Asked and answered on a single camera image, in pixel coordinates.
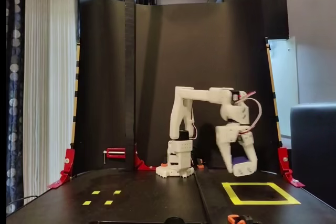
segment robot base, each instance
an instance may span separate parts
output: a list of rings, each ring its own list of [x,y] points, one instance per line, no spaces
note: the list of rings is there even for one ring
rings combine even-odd
[[[156,174],[158,174],[160,177],[163,177],[163,178],[167,178],[170,176],[179,176],[179,177],[186,178],[194,174],[194,168],[190,167],[188,169],[183,169],[183,170],[174,170],[168,166],[159,166],[156,168]]]

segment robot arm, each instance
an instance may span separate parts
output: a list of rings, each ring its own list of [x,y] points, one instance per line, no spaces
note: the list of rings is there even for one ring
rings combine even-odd
[[[246,125],[249,124],[248,106],[244,102],[237,103],[241,97],[246,97],[246,92],[234,91],[232,88],[194,90],[190,87],[176,87],[170,120],[170,138],[173,140],[179,138],[182,120],[185,130],[189,132],[189,137],[193,136],[193,100],[221,104],[221,117],[230,122],[225,126],[216,127],[216,143],[227,170],[235,176],[252,174],[257,169],[257,156],[253,146],[253,135],[250,132],[251,127]],[[230,144],[237,140],[244,148],[247,158],[232,159]]]

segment curved black panel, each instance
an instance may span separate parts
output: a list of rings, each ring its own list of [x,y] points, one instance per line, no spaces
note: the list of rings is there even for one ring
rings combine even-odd
[[[124,6],[81,4],[75,173],[103,165],[103,150],[124,147]],[[263,115],[253,130],[259,168],[278,170],[275,111],[260,0],[136,7],[136,140],[139,156],[166,154],[175,86],[256,90]],[[250,106],[254,120],[257,107]],[[219,105],[195,102],[196,126],[223,125]],[[213,141],[203,134],[201,141]]]

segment orange object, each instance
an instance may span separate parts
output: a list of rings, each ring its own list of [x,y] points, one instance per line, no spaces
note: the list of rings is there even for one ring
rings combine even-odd
[[[204,169],[203,160],[200,158],[200,159],[197,159],[197,162],[200,163],[200,164],[197,164],[197,168]]]
[[[239,215],[229,215],[227,217],[227,221],[229,222],[229,224],[246,224],[246,222],[244,220],[236,222],[236,218],[238,218],[238,217],[239,217]]]

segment yellow tape mark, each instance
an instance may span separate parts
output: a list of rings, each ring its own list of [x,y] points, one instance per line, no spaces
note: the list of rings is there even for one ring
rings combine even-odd
[[[75,140],[75,125],[76,125],[76,123],[72,123],[72,136],[71,136],[71,142],[72,143]]]
[[[79,60],[79,52],[80,52],[80,45],[77,43],[77,48],[76,48],[76,60]]]
[[[222,183],[224,189],[226,190],[228,196],[230,197],[234,205],[297,205],[301,204],[289,193],[281,189],[274,183]],[[270,186],[280,195],[282,195],[286,200],[240,200],[236,193],[233,191],[231,186]]]
[[[277,129],[278,129],[278,138],[279,138],[279,142],[281,142],[280,123],[279,123],[279,122],[277,122]]]
[[[268,60],[268,67],[269,67],[269,74],[271,77],[271,85],[272,85],[272,92],[275,92],[275,86],[274,86],[274,80],[273,80],[273,71],[272,71],[272,64],[271,64],[271,56],[270,56],[270,51],[269,51],[269,43],[266,43],[266,51],[267,51],[267,60]],[[275,110],[275,115],[278,115],[278,107],[277,107],[277,100],[274,98],[274,110]],[[277,127],[278,130],[278,138],[279,142],[281,142],[281,133],[280,133],[280,127]]]
[[[77,97],[75,97],[75,102],[73,104],[74,107],[74,116],[76,116],[76,112],[77,112]]]

